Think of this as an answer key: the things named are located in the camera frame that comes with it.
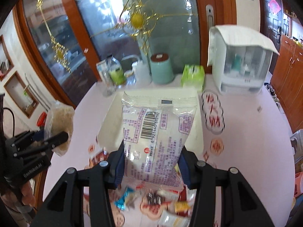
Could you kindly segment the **person's left hand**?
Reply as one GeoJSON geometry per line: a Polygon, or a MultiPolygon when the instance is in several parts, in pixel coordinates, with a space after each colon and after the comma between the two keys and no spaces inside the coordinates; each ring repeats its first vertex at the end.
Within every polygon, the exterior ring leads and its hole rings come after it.
{"type": "Polygon", "coordinates": [[[11,208],[16,210],[15,203],[22,200],[23,205],[29,205],[34,207],[35,205],[35,196],[33,194],[30,182],[26,182],[23,186],[20,187],[20,190],[17,190],[20,195],[16,196],[16,194],[11,191],[7,186],[1,183],[1,199],[3,203],[11,208]]]}

